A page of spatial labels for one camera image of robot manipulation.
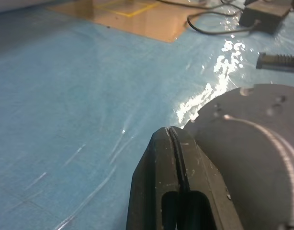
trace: blue floor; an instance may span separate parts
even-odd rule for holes
[[[235,87],[294,86],[256,70],[258,52],[294,55],[294,13],[275,36],[188,30],[172,44],[42,7],[0,14],[0,230],[124,230],[154,131]]]

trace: black electrical box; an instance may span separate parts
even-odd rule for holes
[[[250,27],[257,24],[255,30],[273,34],[289,13],[290,8],[291,4],[256,1],[246,6],[239,19],[239,25]]]

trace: blue plastic sheet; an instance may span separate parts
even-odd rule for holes
[[[256,70],[259,52],[294,55],[294,12],[274,36],[189,29],[172,44],[42,8],[0,14],[0,230],[125,229],[154,131],[235,87],[294,86],[293,73]]]

